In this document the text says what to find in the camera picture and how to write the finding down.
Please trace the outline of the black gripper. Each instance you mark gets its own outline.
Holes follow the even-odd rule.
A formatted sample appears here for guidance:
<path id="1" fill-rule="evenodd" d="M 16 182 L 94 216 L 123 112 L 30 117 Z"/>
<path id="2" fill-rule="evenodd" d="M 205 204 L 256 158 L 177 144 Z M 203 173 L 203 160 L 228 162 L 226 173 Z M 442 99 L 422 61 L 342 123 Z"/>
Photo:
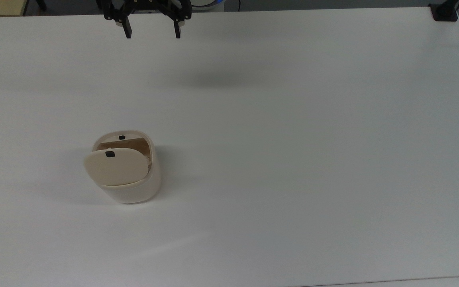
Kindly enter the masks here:
<path id="1" fill-rule="evenodd" d="M 192 17 L 192 4 L 189 0 L 97 0 L 97 7 L 103 11 L 104 18 L 114 21 L 131 39 L 132 29 L 128 16 L 136 11 L 159 11 L 171 18 L 175 36 L 181 37 L 181 27 Z"/>

